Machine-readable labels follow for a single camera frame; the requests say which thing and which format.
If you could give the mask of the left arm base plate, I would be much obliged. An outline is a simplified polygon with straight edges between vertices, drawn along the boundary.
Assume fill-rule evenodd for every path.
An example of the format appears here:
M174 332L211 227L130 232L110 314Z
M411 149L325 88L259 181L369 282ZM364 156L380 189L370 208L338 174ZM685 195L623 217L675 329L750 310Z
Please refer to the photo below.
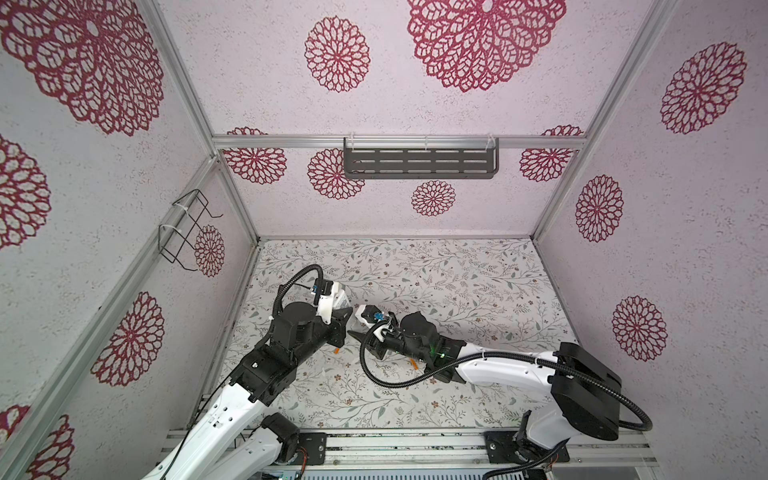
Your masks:
M325 432L300 432L281 446L272 466L320 466L325 464L328 435Z

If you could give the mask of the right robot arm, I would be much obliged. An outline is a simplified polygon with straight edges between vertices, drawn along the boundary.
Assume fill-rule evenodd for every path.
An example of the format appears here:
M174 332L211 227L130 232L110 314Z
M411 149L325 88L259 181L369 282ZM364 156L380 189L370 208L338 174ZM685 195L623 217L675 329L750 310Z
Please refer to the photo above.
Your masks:
M619 437L618 400L573 374L543 364L549 361L579 373L597 374L598 381L619 388L618 377L577 344L563 342L555 352L532 353L533 360L528 362L513 359L507 351L447 337L420 312L398 320L373 305L357 309L348 334L378 360L396 353L422 362L424 372L416 378L418 382L434 379L472 386L498 384L548 395L552 402L547 407L526 414L521 421L519 443L544 449L578 434L604 441Z

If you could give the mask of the white remote control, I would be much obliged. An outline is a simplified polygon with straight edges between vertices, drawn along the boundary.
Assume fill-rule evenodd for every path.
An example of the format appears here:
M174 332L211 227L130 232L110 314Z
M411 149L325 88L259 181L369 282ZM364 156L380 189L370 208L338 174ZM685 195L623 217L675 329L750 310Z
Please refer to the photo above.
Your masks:
M334 282L332 286L332 306L334 310L350 308L352 313L347 323L347 328L354 331L367 331L377 322L384 321L385 315L374 305L353 305L344 286L340 282Z

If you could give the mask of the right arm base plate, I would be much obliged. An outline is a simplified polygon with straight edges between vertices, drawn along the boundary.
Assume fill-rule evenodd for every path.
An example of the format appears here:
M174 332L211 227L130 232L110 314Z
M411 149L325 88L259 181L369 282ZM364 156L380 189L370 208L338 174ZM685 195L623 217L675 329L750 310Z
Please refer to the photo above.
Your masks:
M518 464L542 457L547 449L527 440L518 441L516 430L489 430L483 433L487 456L491 464Z

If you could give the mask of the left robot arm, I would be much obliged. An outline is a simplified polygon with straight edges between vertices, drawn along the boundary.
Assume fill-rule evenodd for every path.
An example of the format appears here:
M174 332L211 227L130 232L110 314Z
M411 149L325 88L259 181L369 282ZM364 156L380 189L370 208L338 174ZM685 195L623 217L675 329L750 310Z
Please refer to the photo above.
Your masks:
M203 416L147 479L248 479L298 450L299 428L267 412L325 345L341 347L353 307L293 302L273 316L268 334L223 381Z

